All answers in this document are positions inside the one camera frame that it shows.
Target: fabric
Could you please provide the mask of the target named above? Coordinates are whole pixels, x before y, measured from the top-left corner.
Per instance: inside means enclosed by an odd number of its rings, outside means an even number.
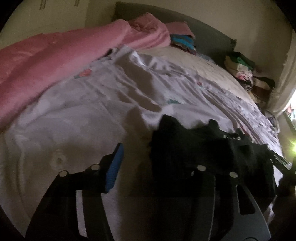
[[[267,109],[278,117],[290,104],[296,91],[296,33],[293,30],[287,61],[276,87],[272,90]]]
[[[241,98],[250,105],[255,105],[254,101],[230,73],[216,64],[205,61],[199,56],[194,56],[172,46],[140,50],[139,53],[161,57],[174,63],[175,65],[191,69],[203,78],[214,82],[220,88],[232,92],[235,96]]]
[[[279,121],[277,120],[277,118],[273,114],[271,114],[268,110],[261,109],[261,112],[270,121],[270,123],[274,127],[275,133],[278,134],[280,132],[280,126],[279,126]]]
[[[235,62],[237,64],[245,65],[249,68],[249,70],[255,69],[256,65],[252,60],[249,60],[247,57],[245,57],[243,54],[239,52],[232,52],[229,55],[232,62]]]
[[[269,99],[271,89],[269,85],[264,81],[261,81],[257,78],[253,78],[253,81],[254,86],[252,88],[252,93],[257,98],[256,103],[259,104],[259,107],[263,108],[265,107],[265,104]]]
[[[188,35],[171,34],[170,36],[170,44],[172,46],[180,47],[182,50],[196,55],[193,43],[193,38]]]
[[[225,65],[227,65],[229,68],[237,70],[237,71],[248,71],[249,68],[243,64],[238,64],[231,61],[231,58],[229,56],[225,56]]]
[[[48,87],[124,44],[134,49],[168,46],[169,32],[147,13],[130,24],[118,20],[103,27],[40,34],[0,50],[0,130]]]
[[[207,56],[207,55],[205,55],[205,54],[202,54],[202,53],[196,53],[196,56],[198,56],[198,57],[201,57],[201,58],[203,58],[203,59],[205,59],[205,60],[207,60],[207,61],[210,61],[211,63],[215,63],[215,61],[214,60],[212,60],[209,56]]]
[[[231,69],[226,61],[224,62],[225,64],[225,67],[227,69],[227,71],[232,74],[232,76],[234,76],[236,78],[236,80],[240,83],[240,85],[244,88],[244,90],[249,93],[253,86],[254,86],[254,83],[253,83],[253,79],[252,79],[252,72],[251,71],[237,71],[237,70],[234,70],[234,69]]]
[[[258,76],[254,76],[254,78],[256,78],[257,80],[262,81],[263,82],[262,84],[264,84],[265,86],[267,84],[270,89],[273,89],[276,86],[275,81],[273,79],[270,79],[270,78],[267,78],[267,77],[258,77]]]
[[[214,120],[186,129],[175,118],[164,115],[150,145],[152,171],[160,196],[190,197],[194,190],[190,185],[192,171],[198,165],[224,176],[237,173],[255,199],[267,199],[264,210],[276,195],[267,145],[252,143],[240,129],[235,133],[221,131]]]
[[[148,147],[164,114],[187,129],[210,119],[222,131],[240,128],[282,155],[256,106],[194,70],[127,46],[81,72],[87,69],[86,76],[47,89],[0,134],[0,205],[22,234],[59,171],[83,171],[121,142],[125,156],[115,187],[103,195],[107,219],[115,240],[151,240],[155,199]]]
[[[252,72],[249,71],[249,70],[237,71],[237,70],[235,70],[235,69],[232,69],[232,68],[228,65],[228,63],[227,63],[226,61],[224,62],[224,64],[225,64],[225,67],[226,67],[227,71],[228,71],[230,74],[232,74],[234,77],[236,77],[236,78],[240,78],[240,76],[241,76],[241,77],[242,77],[242,80],[243,80],[243,79],[245,79],[245,78],[247,78],[247,79],[251,79],[252,76],[253,76]]]
[[[225,55],[233,51],[236,40],[217,29],[184,14],[146,4],[116,2],[113,20],[131,20],[145,14],[153,14],[163,23],[186,22],[196,36],[194,45],[199,53],[210,56],[217,65],[224,67]]]
[[[185,22],[171,22],[166,23],[165,25],[168,28],[170,34],[189,35],[195,39],[195,35],[191,32],[190,28]]]
[[[256,104],[258,104],[258,102],[260,102],[253,94],[252,94],[252,90],[248,93],[249,94],[249,96],[252,98],[252,100],[256,103]]]

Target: wall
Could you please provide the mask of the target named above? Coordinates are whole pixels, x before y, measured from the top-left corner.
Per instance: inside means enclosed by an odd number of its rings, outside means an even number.
[[[89,0],[24,0],[0,32],[0,49],[40,33],[64,32],[83,28]]]
[[[292,27],[272,0],[122,0],[174,10],[237,39],[236,51],[277,81],[290,47]],[[86,27],[107,24],[115,0],[90,0]]]

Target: wrinkled bed sheet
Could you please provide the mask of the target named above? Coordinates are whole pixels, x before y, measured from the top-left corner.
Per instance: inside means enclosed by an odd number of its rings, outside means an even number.
[[[215,82],[222,89],[229,90],[235,96],[243,99],[247,103],[255,105],[251,97],[230,73],[220,66],[211,63],[210,61],[207,61],[199,56],[195,56],[172,46],[144,49],[139,50],[138,52],[155,57],[161,57],[173,62],[176,65],[190,68],[207,80]]]
[[[256,106],[196,71],[124,46],[50,87],[0,135],[0,205],[25,234],[61,170],[83,171],[122,142],[116,185],[103,196],[107,218],[115,240],[151,240],[149,141],[163,114],[186,128],[209,119],[223,131],[241,128],[281,155],[270,122]]]

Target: mattress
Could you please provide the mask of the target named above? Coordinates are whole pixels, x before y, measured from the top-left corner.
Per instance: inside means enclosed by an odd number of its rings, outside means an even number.
[[[176,65],[192,69],[200,76],[215,82],[221,88],[232,92],[235,96],[241,98],[247,103],[255,105],[255,102],[230,73],[220,66],[199,56],[194,56],[193,54],[172,46],[140,50],[139,53],[161,57]]]

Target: pile of clothes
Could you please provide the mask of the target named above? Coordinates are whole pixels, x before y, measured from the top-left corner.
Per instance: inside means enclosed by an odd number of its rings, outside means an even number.
[[[255,63],[241,53],[232,52],[225,57],[224,64],[227,71],[233,75],[246,92],[249,93],[254,86],[252,71],[255,69]]]
[[[273,88],[275,88],[275,81],[267,77],[253,77],[253,88],[249,93],[253,101],[260,108],[264,108],[269,100],[269,96]]]

